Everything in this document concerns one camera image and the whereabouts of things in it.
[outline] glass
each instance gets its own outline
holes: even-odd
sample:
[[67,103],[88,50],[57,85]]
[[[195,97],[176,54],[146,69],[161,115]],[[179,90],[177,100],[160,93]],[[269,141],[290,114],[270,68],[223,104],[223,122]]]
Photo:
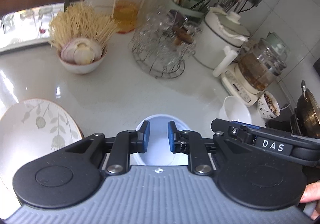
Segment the glass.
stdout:
[[35,12],[31,9],[24,10],[20,13],[21,22],[21,39],[24,41],[33,40],[38,37],[38,30],[36,27]]
[[133,31],[137,25],[138,12],[143,0],[115,0],[112,18],[118,22],[120,33]]
[[[175,17],[162,7],[146,15],[146,21],[133,35],[133,56],[147,73],[158,78],[176,78],[184,71],[184,57],[195,51],[196,41],[183,41],[173,30]],[[184,22],[181,28],[192,37],[200,33],[199,25]]]
[[1,24],[4,34],[12,32],[16,29],[14,25],[14,14],[8,14],[1,18]]
[[49,22],[53,18],[53,7],[40,8],[38,14],[40,38],[49,37]]
[[285,68],[285,62],[262,38],[239,61],[240,72],[258,91],[265,90]]

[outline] white plate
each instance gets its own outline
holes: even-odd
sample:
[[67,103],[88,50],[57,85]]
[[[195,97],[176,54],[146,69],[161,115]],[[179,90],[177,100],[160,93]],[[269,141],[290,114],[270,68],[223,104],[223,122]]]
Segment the white plate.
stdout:
[[[166,114],[152,115],[144,120],[150,122],[148,148],[144,154],[132,154],[135,162],[138,165],[188,165],[187,155],[183,153],[173,154],[170,151],[168,123],[173,120],[178,130],[190,130],[188,125],[182,120]],[[137,126],[136,130],[140,129],[143,121]]]
[[12,178],[21,166],[81,138],[72,117],[51,101],[29,99],[9,108],[0,120],[0,218],[20,205]]

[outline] white container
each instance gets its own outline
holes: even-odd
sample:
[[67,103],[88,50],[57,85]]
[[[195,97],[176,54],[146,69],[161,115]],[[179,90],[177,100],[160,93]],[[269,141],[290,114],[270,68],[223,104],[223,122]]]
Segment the white container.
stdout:
[[156,114],[142,120],[137,126],[139,130],[142,123],[150,122],[150,137],[147,152],[144,154],[135,153],[131,157],[137,165],[188,165],[188,156],[182,153],[173,154],[170,151],[168,139],[168,123],[173,120],[178,130],[190,130],[180,119],[166,114]]
[[248,108],[235,96],[228,96],[224,99],[223,106],[219,111],[219,117],[227,121],[252,124]]
[[[270,107],[266,101],[265,95],[267,95],[270,98],[271,104],[274,107],[274,109],[276,110],[275,113],[272,112],[272,110],[270,109]],[[259,111],[260,116],[262,118],[273,119],[273,118],[280,116],[279,104],[278,104],[276,98],[267,90],[265,90],[263,92],[263,94],[261,95],[261,97],[258,99],[257,110]]]
[[57,55],[59,58],[59,61],[61,62],[61,64],[71,73],[74,74],[87,74],[90,73],[92,71],[94,71],[99,65],[100,63],[103,61],[104,57],[106,56],[107,53],[107,47],[105,47],[102,51],[102,56],[99,60],[92,62],[90,64],[84,64],[84,65],[78,65],[78,64],[71,64],[68,62],[65,62],[64,60],[61,59],[61,52],[57,51]]
[[[250,36],[249,31],[242,26],[237,19],[238,14],[226,16],[218,14],[212,9],[205,16],[200,24],[202,33],[196,35],[196,52],[194,57],[203,65],[214,70],[225,59],[228,66],[234,60],[236,53],[241,45]],[[233,50],[228,58],[224,51],[225,47]]]

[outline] decorative plate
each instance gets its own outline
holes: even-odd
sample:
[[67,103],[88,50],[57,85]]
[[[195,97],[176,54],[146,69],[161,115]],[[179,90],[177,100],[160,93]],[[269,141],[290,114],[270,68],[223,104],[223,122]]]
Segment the decorative plate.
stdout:
[[[15,196],[12,178],[21,166],[81,138],[72,117],[51,101],[29,99],[9,108],[0,120],[0,178],[9,191],[6,194]],[[12,198],[5,197],[1,196],[0,205],[8,211]]]

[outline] metal screw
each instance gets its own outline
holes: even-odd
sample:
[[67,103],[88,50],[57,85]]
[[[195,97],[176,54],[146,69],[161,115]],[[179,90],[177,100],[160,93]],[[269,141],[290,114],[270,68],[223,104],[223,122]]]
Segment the metal screw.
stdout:
[[217,131],[217,132],[215,132],[215,135],[216,136],[223,136],[223,134],[224,134],[224,132],[222,132],[222,131]]
[[108,168],[107,168],[107,171],[108,172],[111,172],[111,173],[119,173],[123,170],[123,167],[119,164],[113,164],[113,165],[110,165]]
[[211,167],[207,164],[201,164],[196,167],[196,171],[198,173],[208,173],[209,171],[211,171]]

